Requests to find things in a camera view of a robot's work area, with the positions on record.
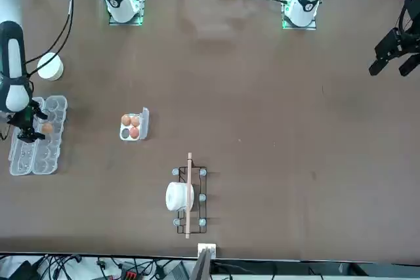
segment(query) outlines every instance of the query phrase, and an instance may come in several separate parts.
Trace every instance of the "plastic tray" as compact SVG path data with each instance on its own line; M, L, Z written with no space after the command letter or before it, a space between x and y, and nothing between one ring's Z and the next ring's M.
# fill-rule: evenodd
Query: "plastic tray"
M122 123L119 126L119 138L122 141L139 141L144 140L147 137L148 129L149 129L149 110L148 108L143 108L143 111L140 114L133 114L128 113L126 114L129 117L139 116L140 117L140 125L137 127L139 129L139 136L138 138L131 138L129 135L130 128L136 128L132 125L124 126Z
M14 176L27 175L31 172L41 175L51 174L58 167L67 100L60 95L50 96L45 101L43 98L33 99L39 103L41 111L48 115L45 121L35 117L34 129L41 132L42 124L50 122L54 127L54 132L46 134L44 140L27 144L17 138L19 128L13 130L9 161L10 173Z

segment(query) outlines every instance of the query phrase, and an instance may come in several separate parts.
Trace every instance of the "white container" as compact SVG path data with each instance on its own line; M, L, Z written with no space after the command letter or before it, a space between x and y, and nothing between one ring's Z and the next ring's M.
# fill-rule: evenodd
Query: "white container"
M54 57L55 53L49 52L45 54L39 61L38 61L38 68L41 67L43 64L48 62L52 57ZM49 81L56 81L58 80L64 71L64 65L60 59L60 57L55 56L53 60L51 60L47 65L42 67L38 71L38 75L45 80Z
M186 209L187 194L186 183L172 182L166 189L166 207L169 211L180 211ZM194 204L194 189L191 185L191 205Z

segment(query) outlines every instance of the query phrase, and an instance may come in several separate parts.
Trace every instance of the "wooden stick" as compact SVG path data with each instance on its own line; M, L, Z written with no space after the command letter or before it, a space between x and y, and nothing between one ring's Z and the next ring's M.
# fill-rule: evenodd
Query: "wooden stick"
M191 168L192 168L192 153L188 154L188 175L186 178L186 223L185 223L185 238L190 238L190 207L191 207Z

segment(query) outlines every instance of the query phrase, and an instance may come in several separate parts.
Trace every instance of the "table surface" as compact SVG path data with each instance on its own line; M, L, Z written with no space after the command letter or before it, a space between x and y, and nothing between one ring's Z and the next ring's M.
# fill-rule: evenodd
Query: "table surface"
M147 0L142 27L75 0L64 76L35 78L70 106L58 171L13 177L0 145L1 250L418 261L420 72L368 73L403 0L323 1L318 29L297 31L267 0ZM31 58L68 0L22 6ZM122 142L121 115L143 106L147 141ZM189 151L209 219L185 240L165 190Z

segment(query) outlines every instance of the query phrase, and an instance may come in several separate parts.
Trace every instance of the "egg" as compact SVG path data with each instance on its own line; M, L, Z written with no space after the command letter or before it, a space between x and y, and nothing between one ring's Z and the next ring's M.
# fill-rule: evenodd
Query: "egg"
M121 123L124 126L129 126L131 124L131 118L128 115L123 115L123 117L121 117Z
M139 126L140 125L140 117L139 116L133 116L133 117L131 117L131 124L134 126L134 127L137 127L137 126Z
M41 132L43 134L50 134L50 133L54 132L54 127L51 123L45 123L41 127Z
M131 127L131 129L130 129L130 137L133 138L133 139L137 139L139 135L140 135L140 131L138 131L138 128Z

